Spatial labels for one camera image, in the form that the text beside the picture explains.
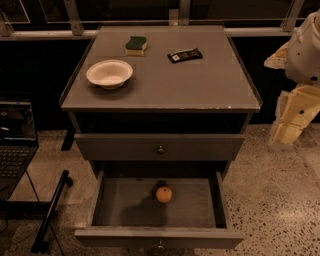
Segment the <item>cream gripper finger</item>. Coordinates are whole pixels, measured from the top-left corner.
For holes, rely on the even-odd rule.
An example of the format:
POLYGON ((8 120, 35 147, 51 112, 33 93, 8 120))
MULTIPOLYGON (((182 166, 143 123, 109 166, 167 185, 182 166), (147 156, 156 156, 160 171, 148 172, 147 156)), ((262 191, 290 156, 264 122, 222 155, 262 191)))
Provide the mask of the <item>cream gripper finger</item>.
POLYGON ((281 144, 291 145, 301 135, 302 130, 295 125, 279 123, 273 139, 281 144))
POLYGON ((264 61, 264 66, 271 69, 284 69, 289 43, 286 42, 264 61))

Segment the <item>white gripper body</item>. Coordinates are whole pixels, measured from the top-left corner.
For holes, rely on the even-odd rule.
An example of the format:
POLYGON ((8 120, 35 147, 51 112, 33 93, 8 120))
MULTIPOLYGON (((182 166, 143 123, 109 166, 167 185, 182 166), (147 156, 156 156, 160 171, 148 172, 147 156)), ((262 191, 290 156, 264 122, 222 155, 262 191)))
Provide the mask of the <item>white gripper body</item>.
POLYGON ((281 123, 303 130, 319 112, 320 88, 299 84, 288 95, 281 123))

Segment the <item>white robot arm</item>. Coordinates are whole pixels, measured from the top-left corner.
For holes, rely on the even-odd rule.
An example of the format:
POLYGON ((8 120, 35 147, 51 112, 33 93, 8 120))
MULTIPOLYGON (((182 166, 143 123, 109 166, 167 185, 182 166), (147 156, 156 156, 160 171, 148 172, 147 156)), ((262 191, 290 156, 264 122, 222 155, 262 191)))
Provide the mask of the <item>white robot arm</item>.
POLYGON ((273 135, 274 141, 291 145, 320 112, 320 10, 311 13, 264 66, 284 69, 286 77, 297 83, 279 98, 286 100, 284 107, 278 104, 273 135))

